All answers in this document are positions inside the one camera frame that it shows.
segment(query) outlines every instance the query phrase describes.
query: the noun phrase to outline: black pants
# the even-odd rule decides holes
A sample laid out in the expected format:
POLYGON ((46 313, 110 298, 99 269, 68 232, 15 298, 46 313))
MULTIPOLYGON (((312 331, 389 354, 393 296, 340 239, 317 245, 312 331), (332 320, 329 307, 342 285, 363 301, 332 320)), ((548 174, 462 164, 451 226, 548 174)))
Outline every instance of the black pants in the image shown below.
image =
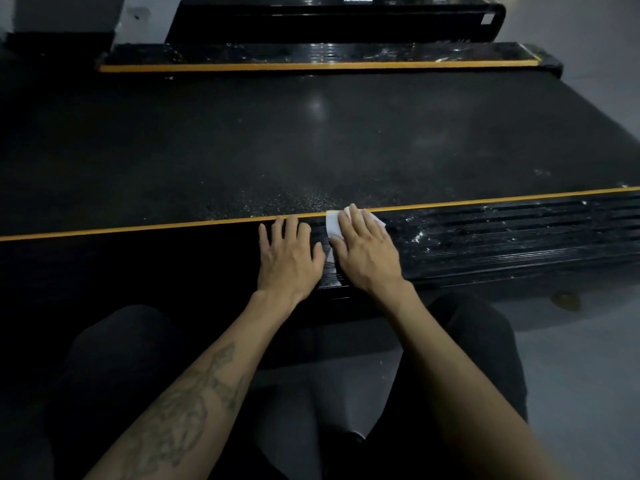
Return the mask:
MULTIPOLYGON (((526 420, 527 389, 507 320, 465 294, 443 295, 428 308, 526 420)), ((201 352, 148 306, 128 306, 84 330, 71 346, 45 416, 56 478, 81 479, 201 352)), ((431 475, 450 476, 458 466, 444 449, 404 356, 387 405, 344 476, 423 477, 425 468, 431 475)), ((216 478, 284 478, 248 440, 241 421, 213 473, 216 478)))

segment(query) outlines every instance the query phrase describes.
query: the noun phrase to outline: left hand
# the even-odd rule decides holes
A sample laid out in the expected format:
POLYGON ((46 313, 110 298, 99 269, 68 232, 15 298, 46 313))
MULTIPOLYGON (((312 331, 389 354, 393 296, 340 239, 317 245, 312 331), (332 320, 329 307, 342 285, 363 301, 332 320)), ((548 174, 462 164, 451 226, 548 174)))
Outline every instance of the left hand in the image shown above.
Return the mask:
POLYGON ((298 225, 298 218, 289 216, 283 237, 283 222, 284 219, 278 217, 271 226, 271 244, 264 224, 258 228, 262 263, 258 291, 267 291, 291 300, 292 306, 296 306, 309 296, 322 278, 324 251, 322 244, 316 242, 312 259, 309 224, 298 225))

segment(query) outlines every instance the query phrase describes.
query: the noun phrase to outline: yellow edge strip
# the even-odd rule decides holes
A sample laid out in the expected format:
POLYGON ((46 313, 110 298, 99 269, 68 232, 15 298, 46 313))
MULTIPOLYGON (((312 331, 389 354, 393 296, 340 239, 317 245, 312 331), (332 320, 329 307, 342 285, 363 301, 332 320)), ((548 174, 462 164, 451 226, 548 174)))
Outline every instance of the yellow edge strip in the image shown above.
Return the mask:
POLYGON ((327 70, 327 69, 447 69, 481 67, 536 67, 540 60, 525 61, 423 61, 423 62, 332 62, 285 64, 135 64, 98 67, 100 72, 234 72, 258 70, 327 70))
MULTIPOLYGON (((501 198, 486 198, 480 200, 460 200, 455 202, 439 202, 439 203, 420 203, 415 205, 400 205, 396 207, 378 207, 377 209, 369 209, 372 212, 389 212, 391 210, 412 210, 412 209, 432 209, 434 207, 454 207, 457 205, 473 205, 479 203, 500 203, 500 202, 517 202, 523 200, 539 200, 546 198, 558 198, 558 197, 580 197, 582 195, 596 195, 596 194, 614 194, 622 192, 637 192, 640 191, 640 187, 624 187, 616 189, 603 189, 603 190, 585 190, 580 192, 564 192, 556 194, 541 194, 541 195, 523 195, 519 197, 501 197, 501 198)), ((298 217, 323 217, 326 212, 311 212, 308 214, 297 214, 298 217)), ((276 220, 277 216, 265 216, 265 217, 242 217, 240 219, 222 219, 219 221, 200 221, 200 222, 183 222, 178 224, 156 224, 150 226, 132 226, 132 227, 114 227, 109 229, 92 229, 92 230, 76 230, 69 232, 49 232, 41 234, 24 234, 24 235, 5 235, 0 236, 1 241, 23 241, 27 239, 45 239, 48 237, 68 237, 72 235, 89 235, 89 234, 108 234, 112 232, 132 232, 139 230, 153 230, 153 229, 173 229, 178 227, 198 227, 198 226, 211 226, 217 224, 235 224, 239 222, 260 222, 260 221, 272 221, 276 220)))

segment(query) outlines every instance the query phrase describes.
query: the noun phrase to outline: white rag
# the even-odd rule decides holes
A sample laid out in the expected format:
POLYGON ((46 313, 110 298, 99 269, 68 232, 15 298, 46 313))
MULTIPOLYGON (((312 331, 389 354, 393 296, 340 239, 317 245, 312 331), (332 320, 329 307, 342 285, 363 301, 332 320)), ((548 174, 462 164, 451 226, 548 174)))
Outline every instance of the white rag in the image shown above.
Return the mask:
MULTIPOLYGON (((344 213, 347 214, 347 217, 351 218, 351 212, 348 207, 344 208, 344 213)), ((340 210, 327 210, 326 211, 326 233, 329 238, 339 237, 344 241, 344 236, 342 235, 342 231, 340 230, 340 223, 338 222, 338 215, 340 214, 340 210)), ((383 228, 387 225, 382 222, 379 218, 375 217, 373 214, 371 215, 373 220, 375 220, 378 224, 380 224, 383 228)), ((329 250, 329 256, 326 257, 327 262, 335 262, 335 257, 333 256, 333 248, 329 250)))

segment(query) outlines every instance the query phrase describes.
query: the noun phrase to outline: tattoo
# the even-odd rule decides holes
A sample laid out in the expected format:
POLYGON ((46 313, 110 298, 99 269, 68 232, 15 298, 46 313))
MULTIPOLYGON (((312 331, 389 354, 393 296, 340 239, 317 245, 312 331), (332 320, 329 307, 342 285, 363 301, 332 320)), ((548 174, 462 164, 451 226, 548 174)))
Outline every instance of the tattoo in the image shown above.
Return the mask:
POLYGON ((231 343, 215 352, 205 371, 187 369, 181 378, 193 378, 194 384, 165 392, 132 425, 128 434, 132 446, 124 460, 122 480, 155 473, 163 461, 173 467, 180 464, 204 432, 208 411, 202 393, 206 387, 220 397, 224 409, 236 411, 247 377, 243 374, 235 388, 216 377, 217 371, 233 360, 235 348, 231 343))

